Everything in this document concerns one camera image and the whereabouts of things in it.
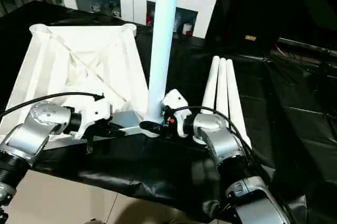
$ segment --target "black plastic sheet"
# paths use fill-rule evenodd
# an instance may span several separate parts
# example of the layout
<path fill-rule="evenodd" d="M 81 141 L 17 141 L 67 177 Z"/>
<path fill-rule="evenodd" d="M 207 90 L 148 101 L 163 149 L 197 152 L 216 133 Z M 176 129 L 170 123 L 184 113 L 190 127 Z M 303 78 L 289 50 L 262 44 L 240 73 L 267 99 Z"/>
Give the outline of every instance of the black plastic sheet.
<path fill-rule="evenodd" d="M 31 35 L 46 25 L 119 25 L 96 14 L 31 3 L 0 19 L 3 107 L 10 96 Z M 136 37 L 148 81 L 152 31 Z M 167 90 L 177 88 L 190 105 L 200 105 L 212 56 L 234 61 L 247 133 L 271 188 L 289 203 L 296 223 L 337 223 L 337 70 L 261 54 L 238 55 L 173 42 Z M 94 153 L 77 145 L 44 151 L 34 169 L 65 179 L 160 202 L 208 222 L 221 210 L 219 176 L 205 149 L 190 138 L 128 136 L 95 142 Z"/>

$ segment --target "silver robotic arm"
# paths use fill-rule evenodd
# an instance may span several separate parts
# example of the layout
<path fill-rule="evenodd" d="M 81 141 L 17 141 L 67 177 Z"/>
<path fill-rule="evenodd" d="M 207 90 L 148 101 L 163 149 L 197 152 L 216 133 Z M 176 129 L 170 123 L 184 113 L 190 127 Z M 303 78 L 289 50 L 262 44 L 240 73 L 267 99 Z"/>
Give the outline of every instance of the silver robotic arm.
<path fill-rule="evenodd" d="M 49 135 L 69 134 L 81 139 L 86 130 L 98 121 L 110 120 L 112 108 L 102 98 L 93 106 L 75 113 L 49 101 L 33 105 L 24 123 L 17 125 L 0 144 L 0 206 L 8 206 L 16 187 L 46 146 Z M 8 215 L 0 208 L 0 223 Z"/>
<path fill-rule="evenodd" d="M 217 115 L 197 114 L 191 126 L 194 135 L 207 144 L 221 177 L 223 197 L 233 203 L 237 221 L 242 224 L 290 224 L 263 179 L 251 168 L 241 142 L 229 132 L 224 119 Z"/>
<path fill-rule="evenodd" d="M 177 90 L 170 91 L 162 104 L 164 126 L 149 121 L 142 122 L 140 126 L 157 134 L 170 134 L 176 130 L 180 137 L 190 135 L 196 143 L 206 144 L 220 175 L 220 201 L 226 204 L 221 214 L 224 214 L 225 220 L 230 219 L 233 224 L 291 223 L 261 178 L 259 166 L 248 145 L 238 132 L 234 134 L 228 129 L 226 116 L 193 115 L 190 108 L 200 107 L 189 107 Z"/>

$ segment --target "white tube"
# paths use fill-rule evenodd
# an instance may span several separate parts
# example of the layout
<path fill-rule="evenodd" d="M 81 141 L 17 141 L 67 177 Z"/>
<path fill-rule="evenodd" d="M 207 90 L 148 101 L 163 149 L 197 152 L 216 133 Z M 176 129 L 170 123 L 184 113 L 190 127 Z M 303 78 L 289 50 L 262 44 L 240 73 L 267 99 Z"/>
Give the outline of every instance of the white tube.
<path fill-rule="evenodd" d="M 214 56 L 212 60 L 209 78 L 207 80 L 207 84 L 205 88 L 204 98 L 202 100 L 202 105 L 204 107 L 214 108 L 217 72 L 219 71 L 219 62 L 220 62 L 220 58 L 218 56 Z M 201 112 L 203 114 L 212 114 L 212 112 L 208 110 L 201 110 Z"/>
<path fill-rule="evenodd" d="M 161 123 L 177 0 L 156 0 L 148 107 L 144 120 Z"/>
<path fill-rule="evenodd" d="M 251 140 L 247 136 L 246 126 L 244 124 L 242 108 L 240 103 L 239 91 L 236 85 L 235 72 L 233 62 L 229 59 L 226 62 L 227 68 L 227 89 L 228 89 L 228 102 L 230 110 L 230 119 L 235 124 L 243 140 L 252 147 Z"/>
<path fill-rule="evenodd" d="M 216 110 L 228 117 L 228 93 L 226 59 L 221 58 L 217 76 Z"/>

